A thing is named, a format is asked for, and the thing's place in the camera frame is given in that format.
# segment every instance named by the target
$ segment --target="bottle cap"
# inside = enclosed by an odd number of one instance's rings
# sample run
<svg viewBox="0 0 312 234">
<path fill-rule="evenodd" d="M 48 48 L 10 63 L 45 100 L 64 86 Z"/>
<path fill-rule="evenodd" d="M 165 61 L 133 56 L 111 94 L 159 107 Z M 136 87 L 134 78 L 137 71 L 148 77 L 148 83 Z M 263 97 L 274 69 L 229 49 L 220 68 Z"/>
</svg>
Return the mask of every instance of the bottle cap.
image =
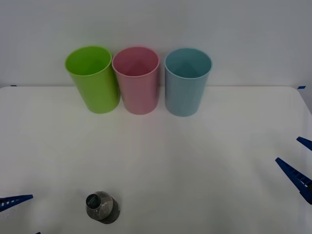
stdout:
<svg viewBox="0 0 312 234">
<path fill-rule="evenodd" d="M 86 204 L 90 209 L 96 209 L 101 204 L 101 199 L 96 194 L 91 194 L 86 199 Z"/>
</svg>

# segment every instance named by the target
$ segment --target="pink cup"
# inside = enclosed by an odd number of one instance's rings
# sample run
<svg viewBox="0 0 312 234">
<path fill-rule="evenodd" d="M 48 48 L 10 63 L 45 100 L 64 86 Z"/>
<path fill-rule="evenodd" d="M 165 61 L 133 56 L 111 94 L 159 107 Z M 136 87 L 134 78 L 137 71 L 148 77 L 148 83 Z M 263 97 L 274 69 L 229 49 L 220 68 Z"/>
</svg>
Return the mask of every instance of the pink cup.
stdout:
<svg viewBox="0 0 312 234">
<path fill-rule="evenodd" d="M 159 86 L 159 57 L 151 49 L 130 47 L 115 55 L 116 72 L 125 108 L 144 115 L 156 108 Z"/>
</svg>

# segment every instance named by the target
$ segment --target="bottle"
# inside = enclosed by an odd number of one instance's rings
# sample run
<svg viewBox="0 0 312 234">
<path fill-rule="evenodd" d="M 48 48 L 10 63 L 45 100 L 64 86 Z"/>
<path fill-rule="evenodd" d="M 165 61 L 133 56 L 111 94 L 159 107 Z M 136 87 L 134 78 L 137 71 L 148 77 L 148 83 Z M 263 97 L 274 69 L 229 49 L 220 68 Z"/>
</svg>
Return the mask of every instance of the bottle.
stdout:
<svg viewBox="0 0 312 234">
<path fill-rule="evenodd" d="M 120 213 L 119 204 L 103 191 L 89 195 L 86 204 L 88 216 L 104 224 L 115 222 Z"/>
</svg>

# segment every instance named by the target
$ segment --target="white tabletop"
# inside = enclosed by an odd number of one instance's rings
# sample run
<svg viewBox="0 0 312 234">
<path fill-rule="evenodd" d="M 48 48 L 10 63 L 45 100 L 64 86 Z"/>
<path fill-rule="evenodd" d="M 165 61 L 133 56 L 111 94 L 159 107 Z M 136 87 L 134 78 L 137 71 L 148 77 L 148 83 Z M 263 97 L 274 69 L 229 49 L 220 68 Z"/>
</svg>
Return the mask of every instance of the white tabletop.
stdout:
<svg viewBox="0 0 312 234">
<path fill-rule="evenodd" d="M 3 234 L 298 234 L 312 207 L 274 161 L 312 178 L 312 116 L 290 87 L 209 87 L 200 110 L 144 116 L 120 102 L 89 112 L 75 87 L 0 89 Z M 85 211 L 104 190 L 121 206 L 104 225 Z"/>
</svg>

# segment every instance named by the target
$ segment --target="plastic cup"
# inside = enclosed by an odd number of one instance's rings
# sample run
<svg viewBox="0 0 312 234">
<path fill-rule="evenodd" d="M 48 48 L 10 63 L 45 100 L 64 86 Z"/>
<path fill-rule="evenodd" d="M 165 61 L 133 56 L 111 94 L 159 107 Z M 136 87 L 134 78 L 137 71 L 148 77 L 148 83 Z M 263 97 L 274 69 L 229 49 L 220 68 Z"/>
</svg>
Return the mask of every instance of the plastic cup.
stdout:
<svg viewBox="0 0 312 234">
<path fill-rule="evenodd" d="M 151 49 L 130 47 L 113 59 L 125 108 L 144 115 L 156 108 L 159 89 L 159 57 Z"/>
<path fill-rule="evenodd" d="M 193 48 L 174 50 L 165 58 L 165 105 L 176 116 L 190 116 L 199 108 L 212 63 Z"/>
<path fill-rule="evenodd" d="M 107 49 L 99 46 L 77 49 L 67 57 L 65 67 L 91 112 L 110 112 L 119 104 L 112 54 Z"/>
</svg>

